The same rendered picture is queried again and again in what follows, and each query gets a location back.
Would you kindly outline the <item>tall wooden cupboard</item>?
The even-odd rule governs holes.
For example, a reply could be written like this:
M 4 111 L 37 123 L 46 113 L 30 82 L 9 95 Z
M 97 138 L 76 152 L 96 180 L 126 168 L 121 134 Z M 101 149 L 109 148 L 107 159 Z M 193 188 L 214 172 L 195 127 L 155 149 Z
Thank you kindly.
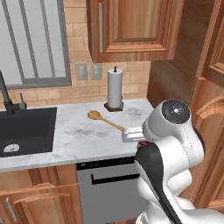
M 179 99 L 206 146 L 181 196 L 224 214 L 224 0 L 185 0 L 174 59 L 153 61 L 148 100 Z

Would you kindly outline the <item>wooden base cupboard door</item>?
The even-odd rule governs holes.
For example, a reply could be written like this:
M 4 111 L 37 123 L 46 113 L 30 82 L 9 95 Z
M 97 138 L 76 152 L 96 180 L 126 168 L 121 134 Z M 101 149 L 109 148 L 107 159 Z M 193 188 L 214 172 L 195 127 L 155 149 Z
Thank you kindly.
M 17 222 L 6 205 L 7 197 Z M 1 192 L 0 224 L 82 224 L 79 186 L 45 185 Z

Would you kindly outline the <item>white paper towel roll holder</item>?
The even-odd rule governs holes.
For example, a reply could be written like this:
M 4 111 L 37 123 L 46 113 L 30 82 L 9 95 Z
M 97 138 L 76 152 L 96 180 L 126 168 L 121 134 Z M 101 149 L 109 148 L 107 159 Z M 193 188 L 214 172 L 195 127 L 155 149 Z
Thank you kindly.
M 123 110 L 122 97 L 123 71 L 116 66 L 108 70 L 108 101 L 104 107 L 109 112 Z

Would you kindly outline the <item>black tap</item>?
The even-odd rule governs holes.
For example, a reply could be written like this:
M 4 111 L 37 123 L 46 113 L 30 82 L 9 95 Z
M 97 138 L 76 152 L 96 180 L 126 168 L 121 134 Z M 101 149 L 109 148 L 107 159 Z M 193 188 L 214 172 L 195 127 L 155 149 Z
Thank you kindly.
M 26 110 L 27 109 L 27 104 L 24 102 L 24 98 L 23 98 L 23 95 L 22 94 L 19 94 L 20 95 L 20 98 L 21 98 L 21 103 L 16 103 L 14 104 L 8 94 L 8 90 L 7 90 L 7 87 L 5 85 L 5 82 L 4 82 L 4 77 L 3 77 L 3 74 L 2 74 L 2 71 L 0 70 L 0 90 L 2 92 L 2 95 L 3 95 L 3 104 L 5 106 L 5 109 L 7 111 L 7 114 L 8 115 L 14 115 L 17 111 L 19 110 Z

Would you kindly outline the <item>grey wall socket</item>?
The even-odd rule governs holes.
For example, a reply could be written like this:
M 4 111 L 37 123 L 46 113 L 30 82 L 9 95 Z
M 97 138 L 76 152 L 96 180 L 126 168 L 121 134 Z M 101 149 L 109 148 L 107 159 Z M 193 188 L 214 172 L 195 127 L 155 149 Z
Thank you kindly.
M 77 81 L 86 81 L 88 79 L 88 64 L 76 63 L 75 72 Z
M 92 63 L 91 64 L 91 79 L 100 80 L 102 78 L 102 64 Z

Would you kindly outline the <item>wooden spoon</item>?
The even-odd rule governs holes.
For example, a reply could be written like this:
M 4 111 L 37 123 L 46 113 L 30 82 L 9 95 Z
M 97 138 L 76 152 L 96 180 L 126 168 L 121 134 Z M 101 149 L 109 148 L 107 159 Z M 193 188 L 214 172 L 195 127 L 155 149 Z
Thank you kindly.
M 88 113 L 87 113 L 87 116 L 90 118 L 90 119 L 93 119 L 93 120 L 101 120 L 101 121 L 104 121 L 105 123 L 115 127 L 116 129 L 120 130 L 121 132 L 124 132 L 125 131 L 125 128 L 122 127 L 122 126 L 119 126 L 113 122 L 111 122 L 110 120 L 107 120 L 105 118 L 102 117 L 101 113 L 97 110 L 90 110 Z

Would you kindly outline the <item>grey window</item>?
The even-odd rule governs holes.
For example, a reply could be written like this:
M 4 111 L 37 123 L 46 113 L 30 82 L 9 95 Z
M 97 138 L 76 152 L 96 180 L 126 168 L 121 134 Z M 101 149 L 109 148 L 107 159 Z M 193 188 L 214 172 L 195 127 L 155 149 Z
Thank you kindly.
M 71 84 L 63 0 L 0 0 L 0 72 L 8 89 Z

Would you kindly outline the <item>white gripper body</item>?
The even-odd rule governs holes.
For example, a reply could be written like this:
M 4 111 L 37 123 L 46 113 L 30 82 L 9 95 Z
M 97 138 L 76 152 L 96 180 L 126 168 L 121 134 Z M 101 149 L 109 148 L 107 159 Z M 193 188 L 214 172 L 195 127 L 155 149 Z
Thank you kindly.
M 122 141 L 124 143 L 138 142 L 144 139 L 145 137 L 141 127 L 127 128 L 122 133 Z

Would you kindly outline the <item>black sink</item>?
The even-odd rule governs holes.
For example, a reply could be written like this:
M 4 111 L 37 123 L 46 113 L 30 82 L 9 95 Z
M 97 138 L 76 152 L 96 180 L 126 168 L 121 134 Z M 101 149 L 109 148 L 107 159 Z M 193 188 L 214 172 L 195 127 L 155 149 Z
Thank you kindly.
M 56 108 L 0 112 L 0 158 L 53 151 Z

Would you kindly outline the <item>wooden wall cupboard door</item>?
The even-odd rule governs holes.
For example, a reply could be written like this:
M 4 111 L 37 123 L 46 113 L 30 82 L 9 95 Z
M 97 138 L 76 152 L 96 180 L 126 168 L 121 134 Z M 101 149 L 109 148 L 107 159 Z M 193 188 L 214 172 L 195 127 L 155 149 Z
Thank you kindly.
M 99 50 L 98 3 L 103 12 Z M 86 0 L 88 50 L 94 63 L 174 58 L 185 0 Z

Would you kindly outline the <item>grey dishwasher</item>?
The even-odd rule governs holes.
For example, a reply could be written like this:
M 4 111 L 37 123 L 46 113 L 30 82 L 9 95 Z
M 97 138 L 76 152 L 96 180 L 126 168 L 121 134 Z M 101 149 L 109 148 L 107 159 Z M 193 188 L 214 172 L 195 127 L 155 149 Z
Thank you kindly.
M 137 179 L 92 185 L 95 179 L 139 174 L 133 157 L 82 162 L 76 165 L 83 224 L 109 224 L 136 218 L 147 202 L 137 190 Z

